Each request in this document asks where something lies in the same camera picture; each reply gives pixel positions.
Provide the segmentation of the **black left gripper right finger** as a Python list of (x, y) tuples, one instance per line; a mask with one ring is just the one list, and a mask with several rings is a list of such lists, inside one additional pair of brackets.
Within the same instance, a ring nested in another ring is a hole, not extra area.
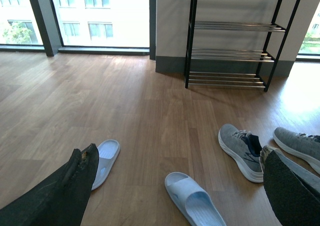
[(260, 152), (263, 184), (271, 208), (283, 226), (320, 224), (320, 178), (275, 147)]

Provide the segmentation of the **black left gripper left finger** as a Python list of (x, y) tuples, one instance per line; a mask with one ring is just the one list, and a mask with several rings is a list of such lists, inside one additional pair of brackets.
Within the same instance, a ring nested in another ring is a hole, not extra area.
[(31, 190), (0, 210), (2, 226), (79, 226), (96, 178), (94, 143), (74, 149), (70, 159)]

